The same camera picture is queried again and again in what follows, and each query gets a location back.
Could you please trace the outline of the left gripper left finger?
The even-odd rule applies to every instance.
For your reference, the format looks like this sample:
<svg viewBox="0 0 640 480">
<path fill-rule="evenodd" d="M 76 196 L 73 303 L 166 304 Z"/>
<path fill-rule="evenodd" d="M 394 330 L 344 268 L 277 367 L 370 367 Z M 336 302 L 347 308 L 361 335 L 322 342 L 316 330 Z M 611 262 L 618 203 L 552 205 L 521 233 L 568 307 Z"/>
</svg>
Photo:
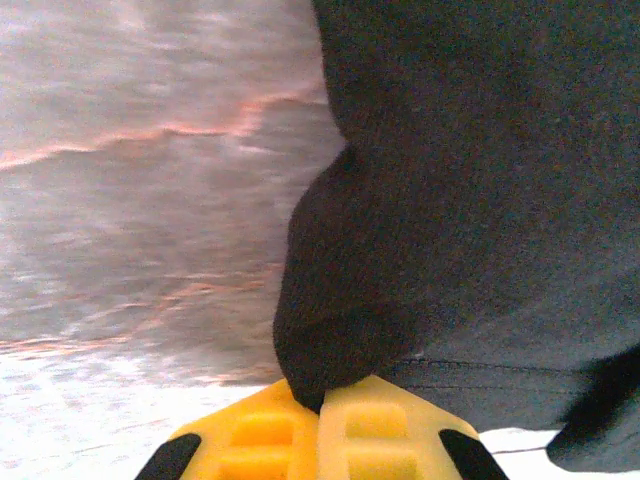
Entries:
<svg viewBox="0 0 640 480">
<path fill-rule="evenodd" d="M 271 386 L 178 429 L 139 479 L 312 480 L 319 417 L 288 383 Z"/>
</svg>

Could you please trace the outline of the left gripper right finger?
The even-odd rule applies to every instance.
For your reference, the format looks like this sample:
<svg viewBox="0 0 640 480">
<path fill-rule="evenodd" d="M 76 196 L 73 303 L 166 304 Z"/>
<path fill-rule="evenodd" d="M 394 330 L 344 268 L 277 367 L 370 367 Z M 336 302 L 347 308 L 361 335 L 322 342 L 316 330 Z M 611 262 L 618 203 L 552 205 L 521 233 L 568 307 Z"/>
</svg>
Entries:
<svg viewBox="0 0 640 480">
<path fill-rule="evenodd" d="M 376 376 L 325 394 L 319 479 L 504 479 L 466 421 Z"/>
</svg>

